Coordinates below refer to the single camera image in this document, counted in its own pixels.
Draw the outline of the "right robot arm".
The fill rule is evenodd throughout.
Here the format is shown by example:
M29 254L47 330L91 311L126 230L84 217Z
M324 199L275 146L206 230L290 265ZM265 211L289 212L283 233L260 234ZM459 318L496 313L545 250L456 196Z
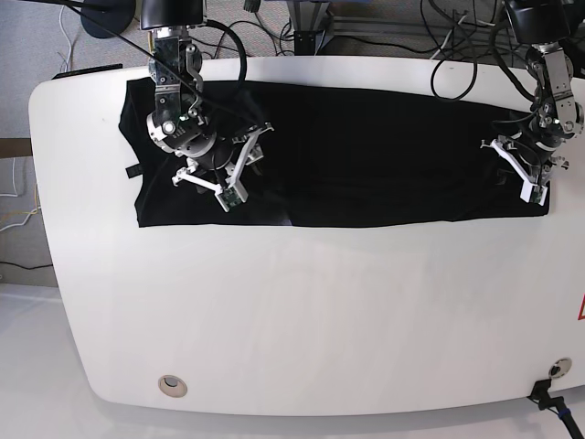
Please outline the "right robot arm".
M204 1L145 1L140 25L150 38L154 81L147 131L163 151L186 160L173 183L187 181L211 191L224 210L246 202L241 176L246 166L262 159L258 140L272 126L245 88L243 42L230 27L207 18ZM221 31L238 52L236 83L217 97L204 91L203 56L189 34L195 27Z

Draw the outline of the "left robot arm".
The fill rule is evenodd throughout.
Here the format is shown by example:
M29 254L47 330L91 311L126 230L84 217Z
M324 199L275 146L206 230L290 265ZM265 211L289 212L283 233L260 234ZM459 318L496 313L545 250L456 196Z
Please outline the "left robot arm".
M583 21L582 1L502 1L491 26L489 51L516 91L530 102L530 111L519 119L493 121L493 127L502 128L487 147L520 176L526 202L544 202L552 168L561 161L555 153L584 129L584 109L571 88L571 81L583 76L584 55L570 41ZM512 30L516 42L526 47L526 70L536 81L533 91L508 68L496 46L504 29Z

